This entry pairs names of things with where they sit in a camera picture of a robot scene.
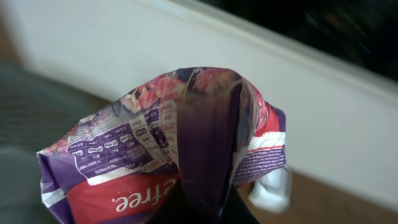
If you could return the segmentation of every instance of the purple label panel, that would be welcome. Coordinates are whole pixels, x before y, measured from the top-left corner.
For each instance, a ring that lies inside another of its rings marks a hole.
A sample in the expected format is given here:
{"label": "purple label panel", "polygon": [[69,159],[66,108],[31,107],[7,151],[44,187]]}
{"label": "purple label panel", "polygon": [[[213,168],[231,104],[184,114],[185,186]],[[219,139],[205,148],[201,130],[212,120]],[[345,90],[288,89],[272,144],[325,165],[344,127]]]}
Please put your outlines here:
{"label": "purple label panel", "polygon": [[255,180],[274,169],[283,167],[285,163],[285,153],[282,148],[250,153],[236,169],[233,182],[242,184]]}
{"label": "purple label panel", "polygon": [[[142,127],[140,133],[148,130]],[[120,167],[135,168],[153,158],[135,139],[130,125],[122,124],[89,141],[73,143],[68,148],[76,158],[76,168],[87,178],[105,174]]]}
{"label": "purple label panel", "polygon": [[138,137],[148,134],[148,130],[145,127],[134,130],[134,132],[136,133],[136,136],[138,136]]}
{"label": "purple label panel", "polygon": [[158,121],[159,120],[159,109],[153,109],[149,111],[148,113],[145,114],[145,120],[147,121],[147,124],[151,124],[151,122]]}
{"label": "purple label panel", "polygon": [[166,135],[159,127],[153,128],[151,134],[153,135],[154,139],[160,147],[166,148],[169,145],[167,143]]}

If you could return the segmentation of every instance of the white wall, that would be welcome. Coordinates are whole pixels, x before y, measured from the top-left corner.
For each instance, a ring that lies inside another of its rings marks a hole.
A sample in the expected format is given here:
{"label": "white wall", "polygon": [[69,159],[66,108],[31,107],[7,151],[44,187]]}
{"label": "white wall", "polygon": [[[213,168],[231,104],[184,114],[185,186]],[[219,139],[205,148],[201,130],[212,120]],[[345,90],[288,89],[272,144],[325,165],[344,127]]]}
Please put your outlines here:
{"label": "white wall", "polygon": [[287,113],[291,167],[398,210],[395,84],[206,7],[152,2],[163,10],[5,1],[27,69],[115,100],[176,68],[232,68]]}

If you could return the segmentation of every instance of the plastic packaging bag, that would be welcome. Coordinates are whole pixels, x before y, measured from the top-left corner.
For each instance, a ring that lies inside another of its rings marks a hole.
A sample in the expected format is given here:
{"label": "plastic packaging bag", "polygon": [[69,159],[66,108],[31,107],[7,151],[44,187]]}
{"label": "plastic packaging bag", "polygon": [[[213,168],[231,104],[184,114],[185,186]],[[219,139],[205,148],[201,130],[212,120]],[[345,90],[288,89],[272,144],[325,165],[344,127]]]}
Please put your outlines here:
{"label": "plastic packaging bag", "polygon": [[284,166],[284,143],[284,112],[246,79],[183,68],[38,152],[42,201],[61,223],[145,223],[178,182],[187,207],[217,222],[231,186]]}

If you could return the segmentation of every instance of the red stripe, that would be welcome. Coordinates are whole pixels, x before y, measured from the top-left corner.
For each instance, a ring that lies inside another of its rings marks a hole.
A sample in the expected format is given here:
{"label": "red stripe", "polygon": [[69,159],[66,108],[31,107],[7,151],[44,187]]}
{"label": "red stripe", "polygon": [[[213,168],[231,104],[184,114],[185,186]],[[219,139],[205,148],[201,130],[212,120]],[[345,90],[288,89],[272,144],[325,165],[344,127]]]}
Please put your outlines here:
{"label": "red stripe", "polygon": [[261,150],[269,150],[269,149],[282,149],[283,146],[267,146],[267,147],[260,147],[258,149],[251,149],[248,151],[248,153],[252,153],[252,152],[257,152],[257,151],[261,151]]}
{"label": "red stripe", "polygon": [[280,131],[278,115],[275,113],[269,103],[266,103],[266,106],[268,110],[266,124],[262,128],[258,129],[256,133],[254,133],[255,137],[261,137],[264,133],[269,131]]}
{"label": "red stripe", "polygon": [[178,180],[174,175],[127,175],[90,186],[87,181],[68,192],[76,223],[98,223],[158,209]]}

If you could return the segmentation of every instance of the wooden floor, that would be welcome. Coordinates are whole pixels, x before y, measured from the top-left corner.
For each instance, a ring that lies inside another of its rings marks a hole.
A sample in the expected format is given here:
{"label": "wooden floor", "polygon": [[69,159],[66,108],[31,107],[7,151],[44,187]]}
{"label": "wooden floor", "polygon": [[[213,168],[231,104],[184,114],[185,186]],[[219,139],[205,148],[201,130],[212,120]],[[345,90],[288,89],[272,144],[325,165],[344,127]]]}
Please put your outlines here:
{"label": "wooden floor", "polygon": [[[0,59],[20,65],[0,18]],[[398,223],[398,215],[294,172],[290,208],[274,215],[258,210],[247,200],[251,186],[239,189],[254,216],[266,224]]]}

